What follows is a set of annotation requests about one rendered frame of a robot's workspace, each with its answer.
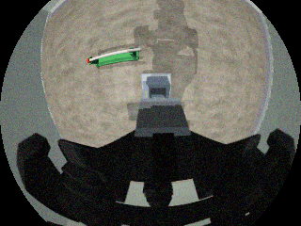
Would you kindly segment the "green u-shaped cradle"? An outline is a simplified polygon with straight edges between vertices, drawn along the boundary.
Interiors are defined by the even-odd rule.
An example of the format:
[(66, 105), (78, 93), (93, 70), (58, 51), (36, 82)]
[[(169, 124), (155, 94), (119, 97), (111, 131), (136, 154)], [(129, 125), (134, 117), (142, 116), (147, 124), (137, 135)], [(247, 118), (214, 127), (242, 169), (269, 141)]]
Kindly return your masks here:
[(90, 61), (89, 64), (97, 64), (95, 67), (102, 67), (105, 64), (120, 63), (121, 61), (139, 60), (139, 52), (121, 53), (115, 56), (99, 57), (97, 60)]

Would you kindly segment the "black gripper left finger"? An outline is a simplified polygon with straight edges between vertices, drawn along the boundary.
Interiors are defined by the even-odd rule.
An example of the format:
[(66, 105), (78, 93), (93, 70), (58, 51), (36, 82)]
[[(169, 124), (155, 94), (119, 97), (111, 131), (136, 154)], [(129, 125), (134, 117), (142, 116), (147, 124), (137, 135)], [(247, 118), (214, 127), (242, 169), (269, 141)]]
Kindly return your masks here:
[(57, 143), (67, 162), (71, 161), (76, 166), (97, 172), (106, 187), (117, 197), (117, 202), (125, 202), (131, 184), (129, 170), (131, 170), (135, 131), (99, 148), (63, 138), (58, 139)]

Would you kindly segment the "grey rod with red cap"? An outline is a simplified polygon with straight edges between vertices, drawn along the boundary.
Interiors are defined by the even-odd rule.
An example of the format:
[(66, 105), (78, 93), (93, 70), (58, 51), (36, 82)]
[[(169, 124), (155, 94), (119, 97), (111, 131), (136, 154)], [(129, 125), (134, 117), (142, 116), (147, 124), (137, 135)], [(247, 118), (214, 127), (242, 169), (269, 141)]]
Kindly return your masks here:
[(124, 49), (124, 50), (120, 50), (120, 52), (106, 53), (106, 54), (104, 54), (104, 56), (88, 57), (88, 58), (87, 58), (87, 64), (89, 64), (90, 61), (99, 59), (99, 57), (111, 57), (111, 56), (115, 56), (116, 54), (121, 54), (121, 53), (134, 53), (134, 52), (142, 52), (142, 48), (136, 48), (136, 49)]

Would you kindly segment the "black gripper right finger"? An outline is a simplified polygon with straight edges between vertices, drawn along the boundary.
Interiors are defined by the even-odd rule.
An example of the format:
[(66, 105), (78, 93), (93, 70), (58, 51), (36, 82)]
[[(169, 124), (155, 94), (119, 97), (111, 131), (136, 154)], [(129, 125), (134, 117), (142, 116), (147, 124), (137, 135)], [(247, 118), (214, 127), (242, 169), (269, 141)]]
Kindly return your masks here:
[[(191, 132), (191, 131), (189, 131)], [(200, 200), (212, 196), (212, 189), (229, 172), (230, 167), (237, 155), (251, 151), (252, 148), (259, 146), (260, 133), (249, 136), (245, 139), (238, 139), (236, 142), (223, 144), (218, 140), (213, 140), (203, 135), (191, 132), (193, 144), (195, 144), (196, 158), (199, 168), (199, 176), (192, 178), (195, 182), (195, 189)]]

